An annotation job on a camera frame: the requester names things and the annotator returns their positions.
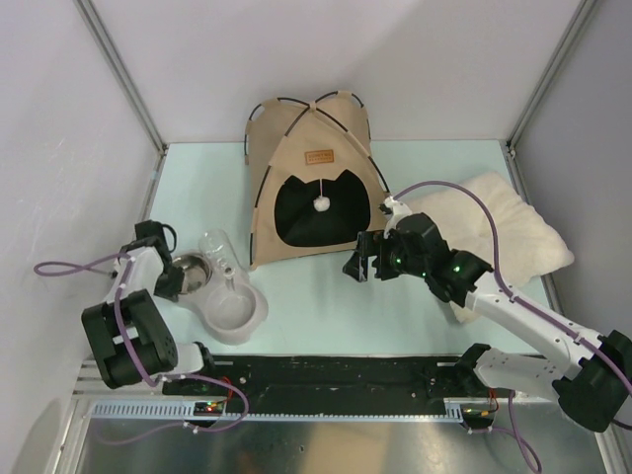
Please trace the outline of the clear water bottle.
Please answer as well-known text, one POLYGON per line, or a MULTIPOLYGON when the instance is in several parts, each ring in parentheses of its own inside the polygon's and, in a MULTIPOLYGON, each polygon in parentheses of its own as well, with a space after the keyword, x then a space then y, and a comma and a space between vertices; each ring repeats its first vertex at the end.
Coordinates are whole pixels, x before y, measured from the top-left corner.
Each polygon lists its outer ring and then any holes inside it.
POLYGON ((213 271, 226 280, 233 280, 240 265, 228 235, 221 229, 210 229, 199 239, 198 246, 209 260, 213 271))

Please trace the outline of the steel pet bowl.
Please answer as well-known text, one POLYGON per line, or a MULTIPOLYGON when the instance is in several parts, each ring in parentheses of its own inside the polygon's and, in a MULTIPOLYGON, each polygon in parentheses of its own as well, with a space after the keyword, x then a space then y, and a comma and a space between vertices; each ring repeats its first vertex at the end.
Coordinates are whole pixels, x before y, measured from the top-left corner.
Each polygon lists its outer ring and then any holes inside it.
POLYGON ((191 294, 206 286, 211 277, 212 269, 206 257, 198 252, 190 252, 176 256, 172 260, 173 266, 183 274, 181 295, 191 294))

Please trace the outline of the grey double pet feeder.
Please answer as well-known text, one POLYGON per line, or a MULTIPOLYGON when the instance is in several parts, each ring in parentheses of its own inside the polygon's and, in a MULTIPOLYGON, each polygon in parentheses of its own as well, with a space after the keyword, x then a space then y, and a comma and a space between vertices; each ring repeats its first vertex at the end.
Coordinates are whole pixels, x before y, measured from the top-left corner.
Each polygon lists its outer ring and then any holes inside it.
POLYGON ((242 345, 267 319, 268 302, 251 285, 241 266, 233 280, 226 280, 211 269, 209 283, 194 293, 180 294, 179 303, 196 314, 217 342, 228 346, 242 345))

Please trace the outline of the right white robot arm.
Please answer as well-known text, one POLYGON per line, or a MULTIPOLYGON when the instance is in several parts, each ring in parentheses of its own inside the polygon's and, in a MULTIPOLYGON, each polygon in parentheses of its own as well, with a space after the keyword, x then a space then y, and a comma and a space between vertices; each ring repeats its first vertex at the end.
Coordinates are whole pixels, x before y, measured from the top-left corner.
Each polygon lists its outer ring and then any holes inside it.
POLYGON ((487 317, 530 345, 536 356, 509 355, 484 344, 459 359, 458 388, 470 396, 487 388, 514 390, 555 402, 579 426, 603 433, 631 396, 631 341, 605 336, 545 308, 501 284, 474 254, 449 248, 425 214, 392 219, 385 231, 366 231, 343 272, 365 281, 421 278, 443 302, 487 317))

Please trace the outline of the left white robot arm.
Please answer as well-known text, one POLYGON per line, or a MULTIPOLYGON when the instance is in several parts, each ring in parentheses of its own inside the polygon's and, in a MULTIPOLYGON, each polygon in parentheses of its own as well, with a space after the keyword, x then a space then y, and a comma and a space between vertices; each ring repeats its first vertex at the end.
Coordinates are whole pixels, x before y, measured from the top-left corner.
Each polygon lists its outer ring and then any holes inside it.
POLYGON ((134 226, 135 239, 120 248, 115 282, 104 301, 85 309, 81 322, 92 355, 111 389, 142 381, 154 387, 163 376, 184 377, 198 394, 218 384, 217 367, 200 343, 177 344, 161 315, 157 297, 177 302, 185 280, 173 264, 175 230, 154 220, 134 226))

